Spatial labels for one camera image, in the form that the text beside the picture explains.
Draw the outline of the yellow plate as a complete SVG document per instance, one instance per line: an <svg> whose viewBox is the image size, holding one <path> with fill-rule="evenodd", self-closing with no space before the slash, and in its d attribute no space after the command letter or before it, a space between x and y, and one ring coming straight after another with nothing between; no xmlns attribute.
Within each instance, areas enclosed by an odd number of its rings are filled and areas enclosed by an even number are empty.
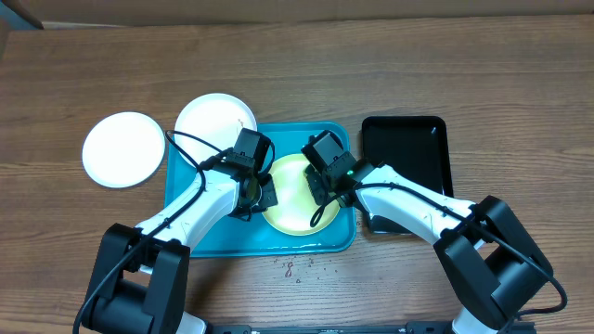
<svg viewBox="0 0 594 334"><path fill-rule="evenodd" d="M319 205L311 194L305 169L310 165L301 154L290 154L276 160L270 170L278 204L264 212L264 218L276 230L290 236L308 236L327 227L338 215L337 201L330 203L316 226L310 225Z"/></svg>

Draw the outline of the white plate with orange stain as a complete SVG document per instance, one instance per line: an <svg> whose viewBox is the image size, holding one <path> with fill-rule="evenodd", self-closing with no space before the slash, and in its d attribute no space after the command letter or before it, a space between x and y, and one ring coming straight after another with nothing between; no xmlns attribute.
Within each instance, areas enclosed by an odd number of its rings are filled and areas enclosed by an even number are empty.
<svg viewBox="0 0 594 334"><path fill-rule="evenodd" d="M250 108L237 97L212 93L195 98L182 109L174 126L177 131L174 141L195 162L202 162L217 151L178 132L196 136L224 150L235 145L243 128L257 130Z"/></svg>

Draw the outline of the white plate with small stain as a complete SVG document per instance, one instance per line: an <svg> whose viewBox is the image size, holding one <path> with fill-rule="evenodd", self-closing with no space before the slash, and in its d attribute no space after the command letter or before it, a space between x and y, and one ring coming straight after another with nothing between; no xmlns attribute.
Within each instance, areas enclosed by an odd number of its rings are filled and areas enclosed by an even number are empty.
<svg viewBox="0 0 594 334"><path fill-rule="evenodd" d="M87 175L101 186L137 186L159 169L165 153L161 127L148 115L125 111L98 122L82 147Z"/></svg>

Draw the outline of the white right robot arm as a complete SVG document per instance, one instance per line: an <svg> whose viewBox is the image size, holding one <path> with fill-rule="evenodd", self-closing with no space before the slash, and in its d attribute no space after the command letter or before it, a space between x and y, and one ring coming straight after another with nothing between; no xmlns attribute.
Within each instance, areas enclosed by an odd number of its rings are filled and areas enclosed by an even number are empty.
<svg viewBox="0 0 594 334"><path fill-rule="evenodd" d="M566 292L535 241L503 200L475 204L419 186L392 167L348 159L305 169L316 203L333 201L389 219L433 246L463 308L452 333L504 333L550 283Z"/></svg>

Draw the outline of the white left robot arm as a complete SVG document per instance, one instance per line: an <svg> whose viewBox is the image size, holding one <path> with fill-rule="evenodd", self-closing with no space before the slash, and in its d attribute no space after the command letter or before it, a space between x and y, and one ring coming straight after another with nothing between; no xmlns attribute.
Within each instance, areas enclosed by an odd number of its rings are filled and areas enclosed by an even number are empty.
<svg viewBox="0 0 594 334"><path fill-rule="evenodd" d="M101 239L91 280L72 325L100 333L205 333L185 312L189 255L209 230L241 205L256 212L277 203L271 175L249 180L197 173L167 207L136 227L112 225Z"/></svg>

